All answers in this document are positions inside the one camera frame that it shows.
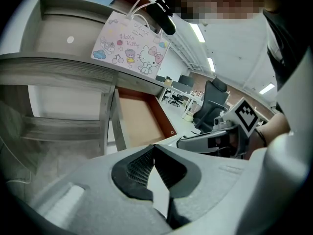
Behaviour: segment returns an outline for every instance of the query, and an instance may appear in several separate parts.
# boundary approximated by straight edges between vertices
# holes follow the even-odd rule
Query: human arm
[[[257,129],[262,133],[267,145],[269,145],[277,136],[290,131],[287,119],[282,113],[277,113],[267,124],[259,126]],[[254,131],[249,139],[249,147],[245,154],[245,159],[249,159],[256,149],[263,147],[264,142],[261,136]]]

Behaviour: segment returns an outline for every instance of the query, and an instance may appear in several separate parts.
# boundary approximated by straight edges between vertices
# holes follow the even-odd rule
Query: wall
[[[212,78],[202,76],[200,74],[196,74],[191,72],[189,74],[190,77],[194,78],[194,86],[193,86],[193,91],[202,91],[204,92],[205,89],[205,83],[207,80],[212,81]],[[265,106],[263,106],[261,103],[259,103],[257,100],[254,98],[250,97],[249,95],[235,89],[234,87],[227,86],[228,90],[230,91],[230,96],[228,98],[228,102],[231,103],[232,105],[236,104],[243,96],[246,98],[246,100],[253,106],[257,107],[257,110],[263,114],[266,118],[271,119],[273,117],[273,113],[267,109]]]
[[[28,86],[35,117],[99,120],[101,93],[50,86]]]
[[[188,76],[190,73],[186,64],[178,57],[172,49],[169,49],[162,61],[161,68],[157,75],[167,77],[169,76],[174,81],[178,81],[180,75]]]

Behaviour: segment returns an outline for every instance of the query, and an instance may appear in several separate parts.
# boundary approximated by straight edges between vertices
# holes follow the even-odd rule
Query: wooden shelf
[[[33,116],[28,88],[0,85],[0,92],[0,139],[23,166],[36,173],[40,146],[20,138],[23,116]]]
[[[21,137],[41,141],[100,139],[100,121],[24,117]]]
[[[158,95],[164,84],[133,70],[51,52],[0,55],[0,85],[43,85],[108,93],[113,80],[127,89]]]
[[[113,11],[125,14],[117,8],[89,0],[40,0],[40,4],[43,14],[78,16],[103,23]]]
[[[102,23],[107,21],[113,11],[126,15],[132,7],[132,4],[125,0],[115,0],[111,5],[102,5],[89,0],[40,0],[40,4],[43,14],[78,16]],[[159,28],[144,10],[141,9],[136,13],[146,18],[152,31]],[[145,24],[141,18],[134,19]]]

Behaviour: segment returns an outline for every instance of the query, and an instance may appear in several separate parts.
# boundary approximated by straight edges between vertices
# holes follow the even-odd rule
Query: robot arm
[[[258,119],[243,97],[222,117],[214,119],[212,132],[180,139],[177,148],[221,157],[241,157],[247,151],[249,137],[257,126]],[[231,145],[231,136],[237,138],[237,147]]]

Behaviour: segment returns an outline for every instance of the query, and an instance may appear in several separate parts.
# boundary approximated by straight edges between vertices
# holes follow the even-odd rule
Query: hello kitty cartoon
[[[142,65],[138,66],[140,73],[148,75],[152,73],[151,68],[157,67],[161,64],[163,56],[160,52],[157,52],[155,46],[149,48],[145,46],[142,52],[139,54],[139,60],[142,62]]]

